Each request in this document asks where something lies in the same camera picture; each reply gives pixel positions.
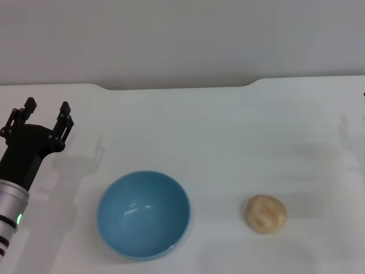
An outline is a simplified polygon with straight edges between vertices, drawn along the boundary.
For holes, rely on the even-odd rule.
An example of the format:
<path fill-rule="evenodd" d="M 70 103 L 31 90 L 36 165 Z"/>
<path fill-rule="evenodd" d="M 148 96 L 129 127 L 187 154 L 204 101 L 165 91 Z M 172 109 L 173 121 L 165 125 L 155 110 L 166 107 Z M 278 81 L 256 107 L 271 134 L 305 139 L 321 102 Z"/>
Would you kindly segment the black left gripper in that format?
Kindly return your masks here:
<path fill-rule="evenodd" d="M 74 125 L 71 107 L 66 101 L 60 107 L 53 130 L 25 124 L 36 107 L 35 99 L 28 97 L 24 107 L 14 108 L 1 128 L 1 137 L 7 144 L 1 159 L 1 179 L 26 191 L 30 189 L 43 159 L 64 150 L 64 143 Z"/>

